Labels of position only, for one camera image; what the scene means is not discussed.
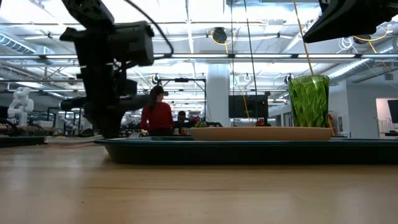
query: tray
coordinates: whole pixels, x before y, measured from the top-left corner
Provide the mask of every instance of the tray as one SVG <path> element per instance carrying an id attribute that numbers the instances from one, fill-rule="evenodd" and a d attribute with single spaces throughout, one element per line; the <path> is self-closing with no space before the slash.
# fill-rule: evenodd
<path id="1" fill-rule="evenodd" d="M 196 141 L 328 141 L 331 128 L 225 127 L 191 128 Z"/>
<path id="2" fill-rule="evenodd" d="M 398 141 L 192 141 L 190 137 L 99 140 L 126 164 L 398 164 Z"/>

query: dark hair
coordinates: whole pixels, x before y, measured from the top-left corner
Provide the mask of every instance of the dark hair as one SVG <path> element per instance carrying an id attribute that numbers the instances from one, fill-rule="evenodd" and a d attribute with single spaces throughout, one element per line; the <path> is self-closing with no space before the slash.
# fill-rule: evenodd
<path id="1" fill-rule="evenodd" d="M 163 87 L 161 87 L 160 85 L 156 85 L 154 86 L 149 93 L 149 97 L 150 97 L 150 105 L 149 105 L 149 109 L 152 111 L 155 108 L 155 104 L 156 104 L 156 100 L 157 97 L 164 93 Z"/>

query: dark blue tray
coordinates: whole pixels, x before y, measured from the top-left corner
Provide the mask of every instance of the dark blue tray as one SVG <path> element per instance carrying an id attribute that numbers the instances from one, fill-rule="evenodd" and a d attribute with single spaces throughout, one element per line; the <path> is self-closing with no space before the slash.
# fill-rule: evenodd
<path id="1" fill-rule="evenodd" d="M 193 141 L 191 137 L 98 140 L 128 164 L 398 164 L 398 141 Z"/>

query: black cable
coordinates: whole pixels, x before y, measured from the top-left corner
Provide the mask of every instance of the black cable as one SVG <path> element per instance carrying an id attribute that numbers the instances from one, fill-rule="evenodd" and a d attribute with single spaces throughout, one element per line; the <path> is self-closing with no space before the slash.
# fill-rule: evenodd
<path id="1" fill-rule="evenodd" d="M 233 28 L 233 0 L 229 0 L 230 1 L 230 8 L 231 8 L 231 37 L 232 37 L 232 54 L 234 55 L 234 28 Z M 235 127 L 235 64 L 234 64 L 234 58 L 232 57 L 232 117 L 234 118 L 233 121 L 233 126 Z"/>
<path id="2" fill-rule="evenodd" d="M 250 57 L 251 57 L 251 65 L 252 65 L 252 68 L 253 68 L 254 91 L 256 93 L 256 119 L 257 119 L 257 121 L 259 121 L 258 103 L 257 103 L 257 82 L 256 82 L 256 73 L 254 71 L 253 49 L 251 48 L 251 35 L 250 35 L 250 27 L 249 27 L 248 9 L 246 7 L 246 0 L 243 0 L 243 1 L 244 1 L 244 10 L 246 11 L 246 23 L 248 25 Z"/>
<path id="3" fill-rule="evenodd" d="M 163 57 L 156 57 L 155 60 L 162 59 L 162 58 L 170 58 L 174 54 L 174 47 L 166 37 L 166 35 L 163 33 L 162 29 L 159 27 L 159 25 L 148 15 L 146 14 L 139 6 L 137 6 L 135 3 L 133 3 L 130 0 L 123 0 L 126 3 L 128 3 L 131 7 L 139 11 L 142 15 L 144 15 L 153 25 L 155 25 L 156 29 L 160 32 L 161 36 L 164 38 L 166 41 L 167 45 L 170 47 L 170 53 L 165 54 Z"/>

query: red shirt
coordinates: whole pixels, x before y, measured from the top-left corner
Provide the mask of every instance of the red shirt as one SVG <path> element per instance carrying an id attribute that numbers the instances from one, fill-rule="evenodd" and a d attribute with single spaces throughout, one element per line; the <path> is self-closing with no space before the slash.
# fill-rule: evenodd
<path id="1" fill-rule="evenodd" d="M 144 130 L 171 129 L 173 124 L 172 109 L 167 103 L 156 103 L 152 111 L 150 106 L 145 106 L 142 109 L 141 128 Z"/>

